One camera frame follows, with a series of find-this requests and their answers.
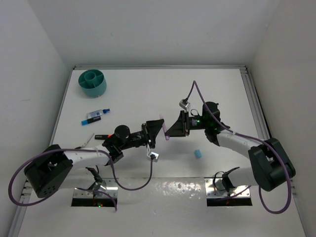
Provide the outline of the pink translucent highlighter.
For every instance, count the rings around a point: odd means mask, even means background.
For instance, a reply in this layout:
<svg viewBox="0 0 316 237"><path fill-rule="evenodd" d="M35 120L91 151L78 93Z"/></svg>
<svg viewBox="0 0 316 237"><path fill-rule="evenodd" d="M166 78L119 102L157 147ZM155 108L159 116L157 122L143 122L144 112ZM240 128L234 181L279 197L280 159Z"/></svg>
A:
<svg viewBox="0 0 316 237"><path fill-rule="evenodd" d="M162 114L159 115L159 118L162 119L162 120L164 120ZM165 122L163 122L163 124L162 124L162 130L163 130L163 133L164 133L164 136L165 136L165 135L166 135L166 132L167 132L167 127L166 127L166 125L165 125Z"/></svg>

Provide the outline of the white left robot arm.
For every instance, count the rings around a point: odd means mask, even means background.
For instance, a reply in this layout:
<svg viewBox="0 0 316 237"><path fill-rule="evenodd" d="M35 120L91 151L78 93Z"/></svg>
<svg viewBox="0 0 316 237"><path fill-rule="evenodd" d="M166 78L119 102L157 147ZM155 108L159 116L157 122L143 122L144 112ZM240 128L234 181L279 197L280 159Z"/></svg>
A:
<svg viewBox="0 0 316 237"><path fill-rule="evenodd" d="M123 151L130 148L154 149L163 123L163 119L150 120L133 133L128 126L119 125L109 138L93 148L66 151L57 144L52 145L25 167L24 174L37 197L46 198L62 186L71 170L114 164L123 158Z"/></svg>

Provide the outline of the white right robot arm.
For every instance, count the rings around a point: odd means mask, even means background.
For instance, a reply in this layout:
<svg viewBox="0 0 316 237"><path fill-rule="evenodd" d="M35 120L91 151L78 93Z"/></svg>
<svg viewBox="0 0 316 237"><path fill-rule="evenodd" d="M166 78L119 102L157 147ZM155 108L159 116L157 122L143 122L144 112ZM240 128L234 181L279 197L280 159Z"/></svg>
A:
<svg viewBox="0 0 316 237"><path fill-rule="evenodd" d="M202 114L194 116L185 110L166 131L169 137L185 137L192 130L204 130L209 142L229 148L250 160L249 168L235 167L222 175L220 188L229 192L241 186L259 186L269 192L293 178L296 170L279 140L271 138L264 143L237 136L224 128L218 104L207 102Z"/></svg>

